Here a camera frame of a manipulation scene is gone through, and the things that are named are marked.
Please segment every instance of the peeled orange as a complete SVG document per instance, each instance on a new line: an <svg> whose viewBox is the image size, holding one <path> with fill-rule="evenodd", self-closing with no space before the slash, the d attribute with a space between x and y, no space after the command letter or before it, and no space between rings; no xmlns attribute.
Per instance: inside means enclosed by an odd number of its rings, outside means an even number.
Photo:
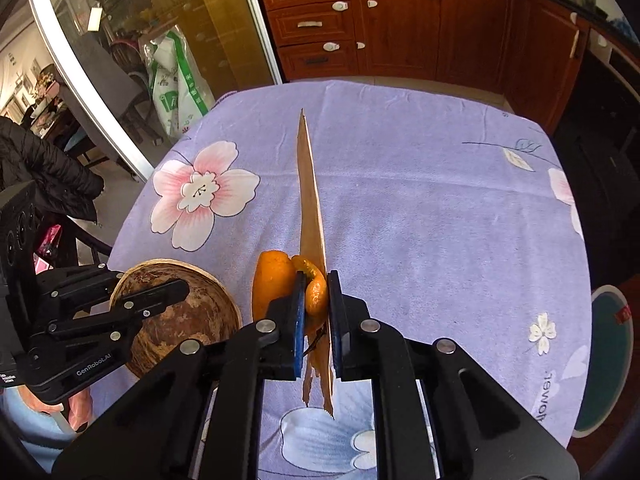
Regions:
<svg viewBox="0 0 640 480"><path fill-rule="evenodd" d="M271 301L293 292L296 268L283 251L264 251L255 266L252 288L252 316L254 321L264 319Z"/></svg>

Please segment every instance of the cabinet door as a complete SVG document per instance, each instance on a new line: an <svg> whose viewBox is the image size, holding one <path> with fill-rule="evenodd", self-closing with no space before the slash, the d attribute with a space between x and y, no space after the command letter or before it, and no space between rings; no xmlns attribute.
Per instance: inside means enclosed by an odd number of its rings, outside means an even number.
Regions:
<svg viewBox="0 0 640 480"><path fill-rule="evenodd" d="M327 50L331 45L335 50ZM353 41L307 43L278 49L282 71L289 81L311 77L356 75L358 61Z"/></svg>
<svg viewBox="0 0 640 480"><path fill-rule="evenodd" d="M518 115L551 135L580 69L589 25L550 0L520 0L516 40L508 61L507 101Z"/></svg>
<svg viewBox="0 0 640 480"><path fill-rule="evenodd" d="M514 0L441 0L439 81L502 93Z"/></svg>
<svg viewBox="0 0 640 480"><path fill-rule="evenodd" d="M354 21L356 40L364 43L364 48L358 50L360 72L434 79L438 60L439 2L359 0Z"/></svg>

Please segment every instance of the glass sliding door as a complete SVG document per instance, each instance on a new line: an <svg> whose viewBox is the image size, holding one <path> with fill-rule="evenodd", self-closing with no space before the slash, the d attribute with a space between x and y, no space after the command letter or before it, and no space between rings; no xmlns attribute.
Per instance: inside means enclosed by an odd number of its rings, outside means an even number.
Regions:
<svg viewBox="0 0 640 480"><path fill-rule="evenodd" d="M217 99L280 82L257 0L30 3L70 110L145 179Z"/></svg>

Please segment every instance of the orange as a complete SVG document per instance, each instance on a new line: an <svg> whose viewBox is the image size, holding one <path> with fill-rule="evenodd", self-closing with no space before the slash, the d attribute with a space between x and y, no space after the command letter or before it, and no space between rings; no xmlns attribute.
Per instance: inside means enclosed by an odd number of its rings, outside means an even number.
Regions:
<svg viewBox="0 0 640 480"><path fill-rule="evenodd" d="M252 316L254 321L264 319L271 301L293 292L296 268L287 253L264 251L258 256L252 288Z"/></svg>
<svg viewBox="0 0 640 480"><path fill-rule="evenodd" d="M322 272L302 256L292 256L291 263L296 270L302 270L306 278L311 280L305 292L306 313L317 319L325 319L329 307L329 290Z"/></svg>

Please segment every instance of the light blue cloth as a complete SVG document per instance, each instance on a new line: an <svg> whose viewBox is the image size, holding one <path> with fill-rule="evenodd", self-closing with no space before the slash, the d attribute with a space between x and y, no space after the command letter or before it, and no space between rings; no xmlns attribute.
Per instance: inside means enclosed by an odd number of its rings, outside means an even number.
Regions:
<svg viewBox="0 0 640 480"><path fill-rule="evenodd" d="M567 444L586 378L570 364L590 345L588 267L572 199L564 193L558 200L551 187L549 170L558 170L558 158L540 127L523 118L458 98L348 82L238 92L193 126L158 170L172 160L168 167L193 164L214 142L233 142L239 155L231 170L259 176L255 198L245 191L250 202L241 212L216 213L203 246L188 252L172 246L181 220L164 234L152 232L159 175L124 223L110 268L126 270L152 258L195 264L221 280L243 321L251 322L258 254L299 248L301 108L327 267L340 273L342 290L407 338L455 339ZM244 186L257 182L244 177ZM227 188L213 182L222 178L201 174L178 182L172 211L177 200L184 211L187 202L196 207L193 200L213 192L210 208L234 213L225 203ZM182 238L195 236L194 225L186 225ZM96 383L96 413L132 382L121 368ZM317 382L310 408L301 391L300 382L266 385L260 478L374 478L368 383L336 384L335 420L318 408Z"/></svg>
<svg viewBox="0 0 640 480"><path fill-rule="evenodd" d="M54 460L71 437L50 415L28 408L17 388L7 388L0 395L0 410L14 422L24 447L45 471L51 472Z"/></svg>

